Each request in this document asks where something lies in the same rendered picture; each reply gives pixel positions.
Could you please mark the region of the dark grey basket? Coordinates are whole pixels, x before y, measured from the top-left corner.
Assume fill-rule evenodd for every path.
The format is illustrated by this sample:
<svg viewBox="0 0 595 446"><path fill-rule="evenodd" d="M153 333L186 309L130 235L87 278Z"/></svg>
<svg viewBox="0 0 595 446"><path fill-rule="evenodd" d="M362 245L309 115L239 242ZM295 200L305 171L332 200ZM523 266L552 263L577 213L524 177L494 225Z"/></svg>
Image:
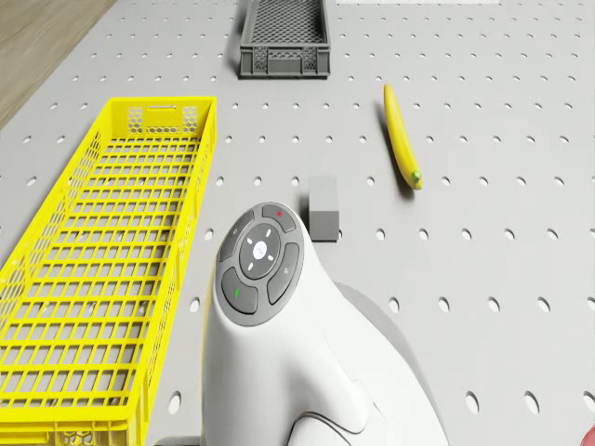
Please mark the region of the dark grey basket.
<svg viewBox="0 0 595 446"><path fill-rule="evenodd" d="M324 0L248 0L239 76L325 79L330 48Z"/></svg>

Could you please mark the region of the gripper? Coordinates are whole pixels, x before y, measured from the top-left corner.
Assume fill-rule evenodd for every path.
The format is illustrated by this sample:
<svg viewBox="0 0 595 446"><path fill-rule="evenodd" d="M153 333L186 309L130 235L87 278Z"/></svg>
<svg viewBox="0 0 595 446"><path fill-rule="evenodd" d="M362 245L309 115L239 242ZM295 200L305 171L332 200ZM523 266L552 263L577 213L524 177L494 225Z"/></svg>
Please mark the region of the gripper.
<svg viewBox="0 0 595 446"><path fill-rule="evenodd" d="M157 440L153 446L201 446L201 436L165 437Z"/></svg>

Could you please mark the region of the yellow basket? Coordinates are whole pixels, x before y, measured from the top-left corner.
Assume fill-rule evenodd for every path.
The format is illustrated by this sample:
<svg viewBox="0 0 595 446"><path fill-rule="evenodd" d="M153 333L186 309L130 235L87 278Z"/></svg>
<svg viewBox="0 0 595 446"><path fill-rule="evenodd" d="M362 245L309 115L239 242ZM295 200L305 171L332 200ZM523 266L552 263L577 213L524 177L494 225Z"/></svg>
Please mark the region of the yellow basket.
<svg viewBox="0 0 595 446"><path fill-rule="evenodd" d="M142 446L217 137L112 98L0 269L0 445Z"/></svg>

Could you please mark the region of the banana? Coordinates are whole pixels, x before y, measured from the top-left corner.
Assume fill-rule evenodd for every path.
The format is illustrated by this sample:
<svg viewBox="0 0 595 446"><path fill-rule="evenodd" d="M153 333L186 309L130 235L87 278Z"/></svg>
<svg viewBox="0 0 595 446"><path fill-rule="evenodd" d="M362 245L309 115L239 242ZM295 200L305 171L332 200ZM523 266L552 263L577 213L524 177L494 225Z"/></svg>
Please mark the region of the banana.
<svg viewBox="0 0 595 446"><path fill-rule="evenodd" d="M396 97L388 84L383 87L383 103L390 145L401 175L410 188L421 190L421 171L406 135Z"/></svg>

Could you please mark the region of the grey cube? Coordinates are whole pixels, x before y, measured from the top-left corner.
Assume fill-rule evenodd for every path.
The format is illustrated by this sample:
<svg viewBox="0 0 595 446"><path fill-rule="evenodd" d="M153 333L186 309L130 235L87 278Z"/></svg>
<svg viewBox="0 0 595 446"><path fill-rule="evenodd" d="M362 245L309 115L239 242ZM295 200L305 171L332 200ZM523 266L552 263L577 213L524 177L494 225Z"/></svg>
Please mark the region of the grey cube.
<svg viewBox="0 0 595 446"><path fill-rule="evenodd" d="M309 234L313 242L337 242L339 206L334 177L310 177Z"/></svg>

